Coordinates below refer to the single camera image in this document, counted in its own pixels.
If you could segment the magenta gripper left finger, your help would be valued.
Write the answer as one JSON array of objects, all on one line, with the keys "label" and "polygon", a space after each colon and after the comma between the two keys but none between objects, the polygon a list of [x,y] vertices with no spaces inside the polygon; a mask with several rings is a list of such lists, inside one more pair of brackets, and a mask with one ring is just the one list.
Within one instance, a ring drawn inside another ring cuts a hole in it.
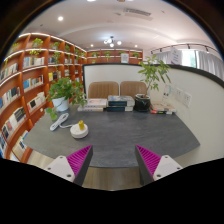
[{"label": "magenta gripper left finger", "polygon": [[84,182],[92,156],[93,146],[89,145],[69,156],[58,156],[45,170],[81,186]]}]

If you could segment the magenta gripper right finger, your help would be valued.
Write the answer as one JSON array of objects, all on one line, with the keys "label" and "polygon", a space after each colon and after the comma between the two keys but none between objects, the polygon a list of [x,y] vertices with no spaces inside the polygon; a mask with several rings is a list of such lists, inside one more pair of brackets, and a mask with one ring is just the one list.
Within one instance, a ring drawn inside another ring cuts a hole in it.
[{"label": "magenta gripper right finger", "polygon": [[135,146],[135,155],[139,165],[140,183],[143,186],[182,169],[169,155],[159,156],[139,145]]}]

